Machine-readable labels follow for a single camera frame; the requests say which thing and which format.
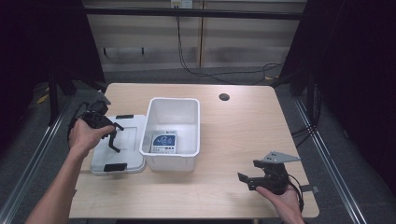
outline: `dark circular object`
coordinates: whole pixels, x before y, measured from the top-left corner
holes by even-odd
[[[220,98],[220,100],[222,100],[222,101],[228,101],[228,100],[230,100],[230,95],[227,94],[227,93],[222,93],[222,94],[219,96],[219,98]]]

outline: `white plastic bin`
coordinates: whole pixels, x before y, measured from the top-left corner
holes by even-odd
[[[158,131],[177,131],[176,154],[151,153]],[[191,98],[151,99],[140,153],[153,171],[193,171],[200,151],[200,103]]]

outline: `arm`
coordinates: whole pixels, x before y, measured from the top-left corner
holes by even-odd
[[[304,224],[298,204],[297,193],[294,188],[288,186],[286,192],[282,195],[275,195],[263,187],[257,187],[256,191],[274,205],[280,219],[282,219],[285,224]]]
[[[70,132],[67,155],[60,172],[29,215],[26,223],[67,223],[82,162],[113,126],[92,129],[81,119]]]

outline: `hand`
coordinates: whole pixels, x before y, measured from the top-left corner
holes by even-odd
[[[300,212],[297,193],[292,186],[288,186],[285,193],[282,195],[275,195],[263,187],[257,187],[256,191],[273,204],[277,214],[285,224],[304,223],[303,216]]]
[[[103,135],[114,131],[115,127],[108,125],[100,129],[93,129],[82,120],[78,119],[69,135],[69,154],[80,159],[87,157],[89,151],[96,147]]]

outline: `metal bracket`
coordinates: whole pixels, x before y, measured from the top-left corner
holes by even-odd
[[[98,91],[96,94],[95,102],[98,102],[98,101],[103,101],[107,105],[111,105],[111,102],[107,99],[107,97],[105,97],[105,95],[102,93],[102,91]]]
[[[266,155],[264,158],[262,158],[262,161],[268,163],[283,163],[283,162],[300,161],[300,160],[301,160],[300,157],[295,157],[276,151],[272,151],[268,153],[268,155]]]

